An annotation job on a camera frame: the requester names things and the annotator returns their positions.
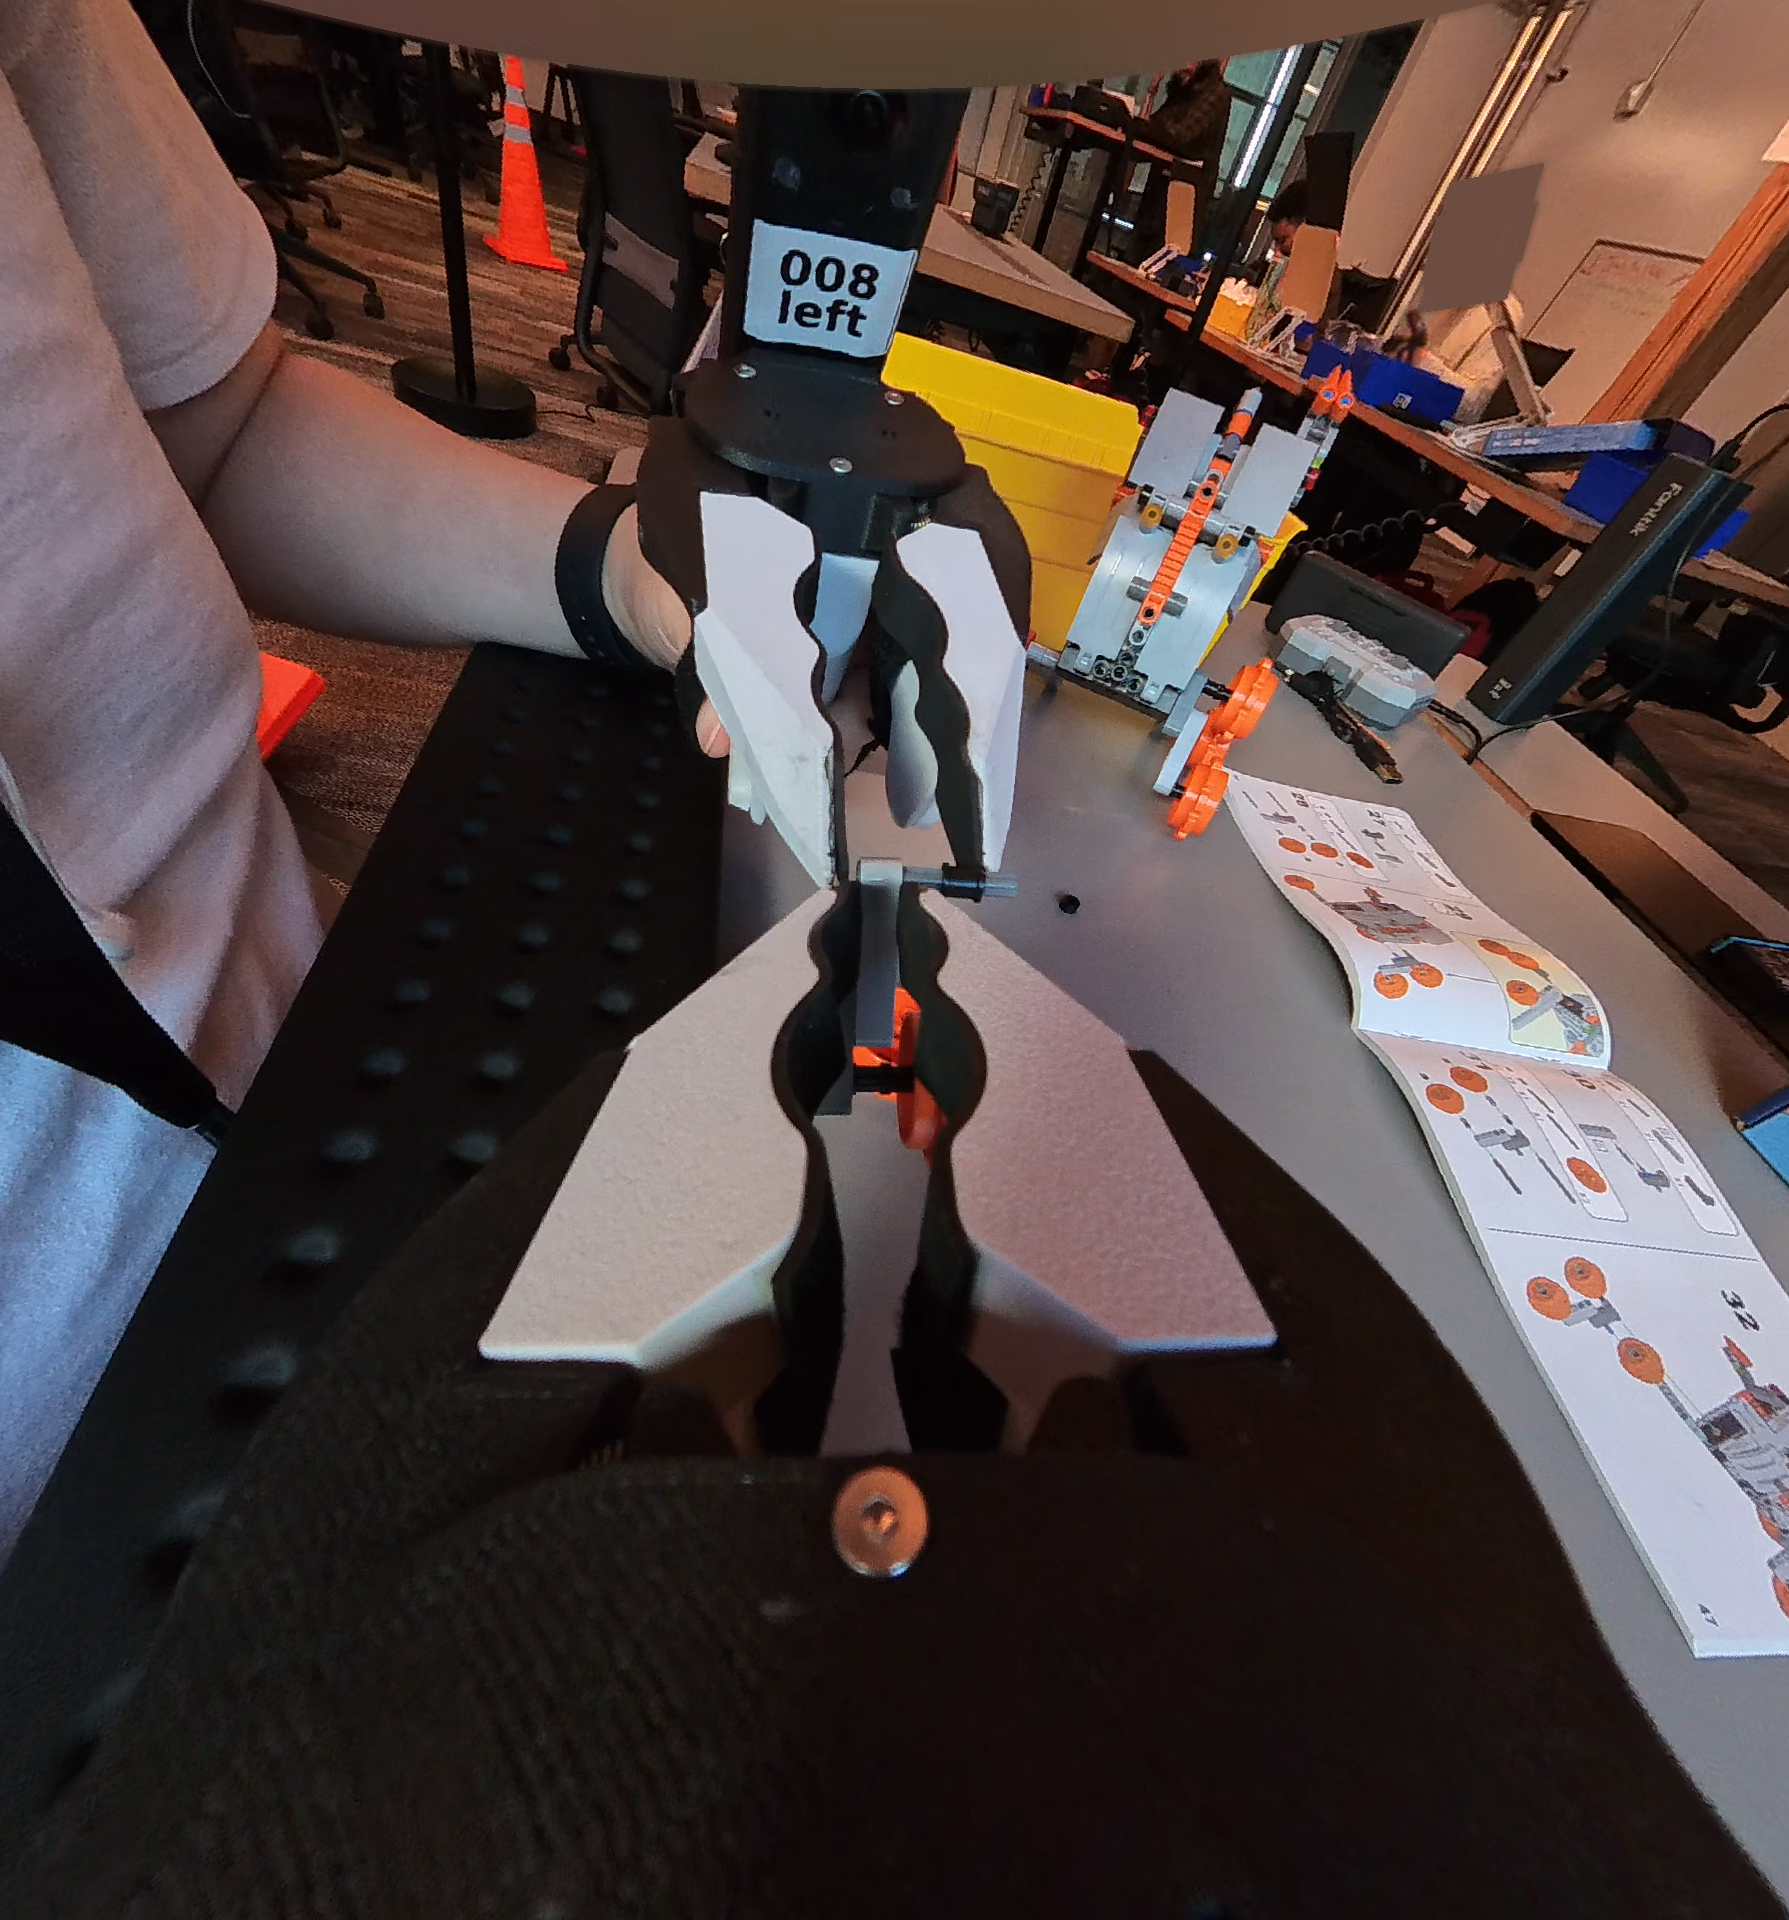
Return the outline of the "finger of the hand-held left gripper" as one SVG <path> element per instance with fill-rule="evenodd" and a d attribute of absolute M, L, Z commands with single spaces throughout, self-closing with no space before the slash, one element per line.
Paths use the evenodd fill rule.
<path fill-rule="evenodd" d="M 817 576 L 809 529 L 751 495 L 705 492 L 707 603 L 694 666 L 730 733 L 730 804 L 772 822 L 812 883 L 843 865 L 839 733 L 821 702 L 825 655 L 794 593 Z"/>
<path fill-rule="evenodd" d="M 874 615 L 893 818 L 939 824 L 959 867 L 994 873 L 1011 822 L 1027 654 L 977 531 L 906 531 L 878 567 Z"/>

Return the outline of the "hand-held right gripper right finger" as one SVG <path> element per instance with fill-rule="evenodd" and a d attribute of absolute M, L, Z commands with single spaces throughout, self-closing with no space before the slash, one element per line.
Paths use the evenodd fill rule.
<path fill-rule="evenodd" d="M 1023 1451 L 1073 1379 L 1276 1342 L 1116 1030 L 915 892 L 902 980 L 939 1108 L 906 1354 L 975 1370 L 975 1448 Z"/>

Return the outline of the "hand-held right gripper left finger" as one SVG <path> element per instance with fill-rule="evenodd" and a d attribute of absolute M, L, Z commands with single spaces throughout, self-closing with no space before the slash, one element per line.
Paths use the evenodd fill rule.
<path fill-rule="evenodd" d="M 852 1070 L 852 980 L 853 904 L 819 892 L 632 1043 L 483 1358 L 629 1365 L 817 1451 L 843 1251 L 812 1117 Z"/>

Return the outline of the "grey beam with orange wheels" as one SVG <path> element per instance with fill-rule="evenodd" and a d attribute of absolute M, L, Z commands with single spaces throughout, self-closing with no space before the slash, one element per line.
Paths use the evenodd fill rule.
<path fill-rule="evenodd" d="M 899 908 L 904 865 L 895 857 L 857 863 L 856 896 L 862 908 L 862 947 L 848 1029 L 848 1068 L 821 1101 L 822 1115 L 848 1115 L 857 1092 L 887 1098 L 896 1108 L 902 1146 L 930 1155 L 941 1115 L 915 1073 L 922 1008 L 900 983 Z"/>

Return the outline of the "person's left forearm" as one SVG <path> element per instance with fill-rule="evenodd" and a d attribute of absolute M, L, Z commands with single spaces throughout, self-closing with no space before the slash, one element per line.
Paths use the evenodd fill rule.
<path fill-rule="evenodd" d="M 276 323 L 146 425 L 244 602 L 331 637 L 576 655 L 554 557 L 587 484 L 465 442 Z"/>

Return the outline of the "grey desk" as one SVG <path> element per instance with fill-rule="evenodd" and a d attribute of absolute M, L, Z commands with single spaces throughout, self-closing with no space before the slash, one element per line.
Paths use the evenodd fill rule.
<path fill-rule="evenodd" d="M 1785 1916 L 1789 1657 L 1698 1661 L 1329 955 L 1121 716 L 1032 699 L 994 927 L 1134 1049 L 1278 1331 L 895 1456 L 906 1574 L 777 1622 L 782 1916 Z"/>

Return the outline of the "person's left hand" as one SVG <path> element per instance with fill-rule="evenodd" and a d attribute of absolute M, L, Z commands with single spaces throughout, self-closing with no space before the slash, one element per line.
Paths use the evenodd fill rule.
<path fill-rule="evenodd" d="M 677 674 L 693 640 L 693 615 L 641 552 L 636 507 L 617 519 L 601 562 L 601 600 L 618 630 L 648 662 Z"/>

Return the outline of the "grey and orange toy robot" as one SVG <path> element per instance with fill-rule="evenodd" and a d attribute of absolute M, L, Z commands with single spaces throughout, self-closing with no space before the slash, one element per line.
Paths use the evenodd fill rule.
<path fill-rule="evenodd" d="M 1165 721 L 1172 743 L 1154 781 L 1175 839 L 1213 821 L 1229 749 L 1272 699 L 1249 664 L 1219 687 L 1201 664 L 1291 538 L 1351 407 L 1346 370 L 1314 383 L 1297 430 L 1258 425 L 1262 389 L 1230 412 L 1172 391 L 1126 477 L 1060 670 Z"/>

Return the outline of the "yellow plastic bin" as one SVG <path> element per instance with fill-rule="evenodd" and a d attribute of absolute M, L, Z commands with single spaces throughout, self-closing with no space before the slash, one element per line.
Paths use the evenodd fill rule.
<path fill-rule="evenodd" d="M 1032 557 L 1032 637 L 1057 660 L 1145 440 L 1136 409 L 955 348 L 896 336 L 887 382 L 957 429 L 1011 509 Z"/>

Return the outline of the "black office chair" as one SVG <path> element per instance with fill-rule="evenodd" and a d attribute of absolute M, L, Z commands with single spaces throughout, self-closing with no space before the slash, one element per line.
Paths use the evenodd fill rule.
<path fill-rule="evenodd" d="M 684 146 L 664 79 L 571 71 L 587 143 L 581 204 L 584 264 L 571 348 L 599 376 L 599 403 L 648 414 L 671 409 L 671 383 L 709 320 L 709 273 L 719 232 L 684 192 Z"/>
<path fill-rule="evenodd" d="M 196 73 L 193 105 L 219 154 L 248 192 L 279 211 L 267 235 L 282 278 L 306 304 L 306 331 L 333 338 L 324 299 L 299 271 L 303 262 L 359 284 L 363 311 L 385 320 L 375 278 L 314 243 L 295 211 L 320 204 L 324 225 L 342 226 L 324 181 L 346 167 L 348 153 L 315 31 L 265 7 L 185 2 L 182 34 Z"/>

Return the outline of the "black wristband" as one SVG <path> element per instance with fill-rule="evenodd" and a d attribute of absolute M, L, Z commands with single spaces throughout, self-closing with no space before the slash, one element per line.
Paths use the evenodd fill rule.
<path fill-rule="evenodd" d="M 581 660 L 618 672 L 650 674 L 656 666 L 622 633 L 601 590 L 613 531 L 632 501 L 631 484 L 603 484 L 581 496 L 556 546 L 554 590 Z"/>

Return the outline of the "grey background table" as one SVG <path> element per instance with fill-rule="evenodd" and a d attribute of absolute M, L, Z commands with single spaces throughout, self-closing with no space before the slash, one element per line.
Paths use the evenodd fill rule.
<path fill-rule="evenodd" d="M 761 88 L 744 105 L 758 123 L 736 143 L 705 135 L 684 184 L 736 222 L 754 219 L 730 252 L 732 313 L 757 343 L 878 365 L 899 326 L 939 320 L 990 344 L 1028 333 L 1028 365 L 1057 376 L 1073 331 L 1128 341 L 1121 310 L 935 204 L 955 95 Z"/>

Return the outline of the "orange traffic cone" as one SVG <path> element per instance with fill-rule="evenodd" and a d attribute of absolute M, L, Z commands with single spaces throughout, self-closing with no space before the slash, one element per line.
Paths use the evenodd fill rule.
<path fill-rule="evenodd" d="M 485 243 L 514 267 L 566 275 L 568 262 L 554 252 L 546 221 L 521 57 L 502 57 L 502 86 L 499 225 Z"/>

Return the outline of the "black perforated board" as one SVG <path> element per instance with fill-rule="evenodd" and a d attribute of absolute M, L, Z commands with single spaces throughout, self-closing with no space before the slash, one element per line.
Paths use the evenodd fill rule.
<path fill-rule="evenodd" d="M 0 1577 L 0 1831 L 86 1764 L 359 1285 L 707 974 L 719 781 L 666 687 L 474 650 Z"/>

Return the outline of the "grey battery box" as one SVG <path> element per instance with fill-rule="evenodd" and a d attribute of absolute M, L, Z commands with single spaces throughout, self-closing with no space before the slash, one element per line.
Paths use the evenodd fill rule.
<path fill-rule="evenodd" d="M 1376 639 L 1323 615 L 1283 623 L 1273 655 L 1283 676 L 1325 674 L 1341 705 L 1363 724 L 1393 731 L 1434 702 L 1434 680 Z"/>

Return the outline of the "black case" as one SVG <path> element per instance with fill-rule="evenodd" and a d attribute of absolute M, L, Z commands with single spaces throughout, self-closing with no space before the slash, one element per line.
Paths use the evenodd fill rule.
<path fill-rule="evenodd" d="M 1467 629 L 1451 615 L 1430 610 L 1317 551 L 1303 552 L 1293 565 L 1265 613 L 1265 629 L 1278 635 L 1287 623 L 1309 615 L 1346 625 L 1432 678 L 1467 646 Z"/>

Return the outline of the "black floor stand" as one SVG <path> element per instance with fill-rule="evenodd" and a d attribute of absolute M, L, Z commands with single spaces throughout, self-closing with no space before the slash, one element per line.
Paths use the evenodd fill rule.
<path fill-rule="evenodd" d="M 460 204 L 457 151 L 452 121 L 450 47 L 426 40 L 426 133 L 432 148 L 440 242 L 450 301 L 450 359 L 404 356 L 394 363 L 394 393 L 412 410 L 457 434 L 481 442 L 521 442 L 538 429 L 538 400 L 517 377 L 474 363 L 468 252 Z"/>

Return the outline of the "orange plastic block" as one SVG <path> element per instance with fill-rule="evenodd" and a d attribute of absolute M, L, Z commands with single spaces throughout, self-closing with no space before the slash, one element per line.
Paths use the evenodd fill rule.
<path fill-rule="evenodd" d="M 261 763 L 282 746 L 304 714 L 325 695 L 324 676 L 295 660 L 282 660 L 261 651 L 260 664 L 260 706 L 257 706 L 257 754 Z"/>

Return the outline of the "open instruction booklet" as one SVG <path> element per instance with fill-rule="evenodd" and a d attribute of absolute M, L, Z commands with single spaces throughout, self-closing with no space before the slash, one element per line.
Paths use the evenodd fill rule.
<path fill-rule="evenodd" d="M 1789 1297 L 1610 1072 L 1602 998 L 1408 811 L 1232 776 L 1226 804 L 1335 947 L 1351 1027 L 1700 1657 L 1789 1652 Z"/>

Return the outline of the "wooden work table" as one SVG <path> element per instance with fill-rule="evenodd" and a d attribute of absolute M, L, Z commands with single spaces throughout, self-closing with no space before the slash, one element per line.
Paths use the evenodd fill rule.
<path fill-rule="evenodd" d="M 1187 370 L 1175 377 L 1179 388 L 1200 391 L 1220 365 L 1247 386 L 1265 386 L 1289 393 L 1291 405 L 1298 412 L 1306 410 L 1313 391 L 1295 366 L 1220 331 L 1192 333 L 1192 301 L 1162 289 L 1140 271 L 1098 252 L 1089 252 L 1086 262 L 1092 275 L 1109 276 L 1120 289 L 1161 310 L 1162 323 L 1172 329 L 1169 343 L 1187 348 Z M 1541 526 L 1562 543 L 1584 549 L 1602 531 L 1599 522 L 1567 507 L 1562 496 L 1552 489 L 1471 459 L 1444 434 L 1430 432 L 1410 421 L 1369 409 L 1363 403 L 1351 405 L 1349 421 L 1361 425 L 1364 436 L 1380 436 L 1388 446 L 1403 450 L 1416 461 L 1449 474 L 1453 482 L 1458 482 L 1458 489 L 1502 501 L 1508 512 Z M 1747 567 L 1726 551 L 1697 557 L 1688 565 L 1688 576 L 1698 583 L 1722 591 L 1722 596 L 1742 597 L 1768 609 L 1789 609 L 1789 583 Z"/>

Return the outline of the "flat blue tray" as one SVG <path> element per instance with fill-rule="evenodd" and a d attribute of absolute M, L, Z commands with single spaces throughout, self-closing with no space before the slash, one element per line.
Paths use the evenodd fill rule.
<path fill-rule="evenodd" d="M 1597 453 L 1638 453 L 1656 446 L 1656 423 L 1599 421 L 1498 425 L 1480 446 L 1480 457 L 1506 465 L 1564 468 Z"/>

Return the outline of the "black computer monitor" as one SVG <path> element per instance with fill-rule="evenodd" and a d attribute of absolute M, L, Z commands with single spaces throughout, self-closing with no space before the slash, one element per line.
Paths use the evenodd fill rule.
<path fill-rule="evenodd" d="M 1544 720 L 1747 492 L 1730 469 L 1665 457 L 1607 517 L 1466 702 L 1498 725 Z"/>

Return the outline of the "person's pale shirt torso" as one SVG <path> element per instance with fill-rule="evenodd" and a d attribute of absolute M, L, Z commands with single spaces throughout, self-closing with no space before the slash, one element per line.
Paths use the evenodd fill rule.
<path fill-rule="evenodd" d="M 0 5 L 0 756 L 121 973 L 240 1098 L 320 943 L 257 760 L 257 646 L 150 412 L 276 262 L 128 5 Z M 0 1043 L 0 1566 L 211 1165 Z"/>

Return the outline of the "wooden post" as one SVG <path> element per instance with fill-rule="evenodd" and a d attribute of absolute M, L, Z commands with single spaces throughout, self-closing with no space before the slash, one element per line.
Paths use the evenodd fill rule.
<path fill-rule="evenodd" d="M 1683 416 L 1786 289 L 1789 164 L 1776 164 L 1584 419 Z"/>

